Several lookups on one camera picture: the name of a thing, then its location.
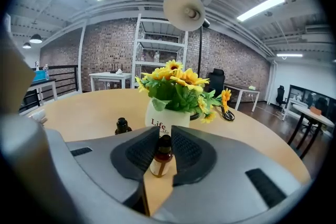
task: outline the white desk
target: white desk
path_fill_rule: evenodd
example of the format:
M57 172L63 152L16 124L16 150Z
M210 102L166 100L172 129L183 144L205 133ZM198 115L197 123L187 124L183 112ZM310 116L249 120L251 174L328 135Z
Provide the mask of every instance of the white desk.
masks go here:
M307 105L306 103L303 103L303 102L301 102L301 101L295 100L294 98L289 98L289 99L288 99L287 109L286 109L286 111L285 111L284 117L282 118L283 121L285 120L285 117L287 116L288 111L289 111L289 109L290 109L290 106L291 106L292 104L297 104L297 105L302 106L302 107L304 107L304 108L307 108L307 107L308 107L308 105Z
M41 104L44 105L43 94L42 94L41 89L46 86L51 86L53 90L52 92L54 95L54 99L55 101L57 101L57 91L56 91L55 81L56 79L50 79L50 80L44 79L44 80L34 81L28 88L28 91L38 90L38 94L40 95L40 99L41 99Z
M238 100L237 100L237 103L236 103L236 106L235 106L235 110L238 110L238 107L239 107L239 104L240 104L240 100L242 99L243 92L256 93L257 97L256 97L256 100L254 102L254 106L252 108L252 112L254 112L254 109L256 108L256 105L257 105L257 102L258 102L258 98L259 98L259 94L260 94L259 91L251 90L251 89L249 89L248 87L245 87L245 86L239 86L239 85L228 84L228 83L225 83L224 86L226 86L226 87L228 87L230 89L235 89L235 90L239 91Z
M89 74L91 78L91 91L95 91L95 85L93 79L99 79L99 81L104 81L105 82L105 89L107 90L107 82L119 82L121 81L121 88L125 89L125 82L126 79L131 80L132 74L131 73L123 73L123 74L115 74L115 73L110 73L110 72L103 72L103 73L93 73Z
M304 156L307 154L308 150L311 148L311 146L313 145L317 135L319 134L320 130L321 130L321 126L322 124L325 124L326 126L329 126L329 127L334 127L335 125L333 124L332 121L330 121L329 119L327 119L325 116L318 116L316 115L315 113L311 112L308 108L304 108L303 106L299 106L297 104L293 105L295 109L297 109L298 111L301 112L301 117L299 119L299 122L298 122L298 125L296 126L291 138L289 139L288 141L288 145L291 144L291 142L294 140L298 130L300 129L300 126L302 124L302 121L303 121L303 118L305 115L307 115L308 117L311 117L312 119L316 120L319 122L314 134L313 134L313 137L311 138L311 140L309 141L309 144L307 145L307 147L304 149L304 151L302 152L300 158L304 158ZM306 137L308 136L309 134L309 131L312 127L312 124L313 122L310 121L309 122L309 125L307 126L307 130L306 132L304 133L303 135L303 138L301 139L301 141L299 142L298 146L296 147L296 149L300 149L300 147L302 146L304 140L306 139Z

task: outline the flower pot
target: flower pot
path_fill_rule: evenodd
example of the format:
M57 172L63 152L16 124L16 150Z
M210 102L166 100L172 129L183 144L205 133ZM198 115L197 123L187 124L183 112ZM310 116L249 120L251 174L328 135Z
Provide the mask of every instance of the flower pot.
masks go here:
M157 111L149 101L145 117L146 126L159 126L160 136L168 134L171 136L172 125L189 127L190 113L164 109Z

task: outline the amber bottle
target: amber bottle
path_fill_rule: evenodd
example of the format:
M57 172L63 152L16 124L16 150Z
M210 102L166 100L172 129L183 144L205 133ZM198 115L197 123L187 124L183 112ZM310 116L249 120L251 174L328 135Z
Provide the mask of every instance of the amber bottle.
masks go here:
M150 165L152 174L156 177L165 175L168 172L173 156L171 137L165 134L158 141L158 149Z
M127 120L125 118L118 118L115 134L122 134L131 131L132 129L128 126Z

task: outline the blue container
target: blue container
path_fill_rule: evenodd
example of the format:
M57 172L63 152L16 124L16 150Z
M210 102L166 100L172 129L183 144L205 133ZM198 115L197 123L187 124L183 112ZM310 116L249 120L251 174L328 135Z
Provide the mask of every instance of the blue container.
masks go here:
M35 78L33 79L33 81L46 79L46 71L45 70L35 71L35 74L36 75L35 75Z

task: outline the artificial sunflower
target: artificial sunflower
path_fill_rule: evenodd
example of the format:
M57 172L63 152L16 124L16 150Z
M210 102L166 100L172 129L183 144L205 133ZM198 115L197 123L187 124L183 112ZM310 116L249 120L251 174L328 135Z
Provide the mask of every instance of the artificial sunflower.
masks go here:
M226 102L223 103L224 112L226 113L229 110L229 106Z
M177 72L177 74L178 76L171 76L170 78L182 86L187 86L189 90L203 92L201 85L209 83L209 79L199 78L191 68L187 69L184 73Z
M148 89L143 85L143 83L141 82L141 79L138 77L135 77L137 83L139 84L139 92L145 91L148 92Z
M222 91L222 104L230 100L232 93L231 90L227 89Z
M202 96L198 97L197 103L198 103L198 107L202 110L203 113L208 112L208 109L206 108L206 103L205 103L204 98Z
M205 114L204 119L201 119L202 123L210 123L211 121L214 120L216 117L216 114L214 112L210 112L209 114Z
M165 78L166 80L170 80L170 72L165 67L156 68L151 74L149 73L141 73L141 74L155 80L161 80L163 78Z
M177 70L182 70L182 68L183 64L176 62L175 60L166 63L166 69L169 70L170 74L175 74Z

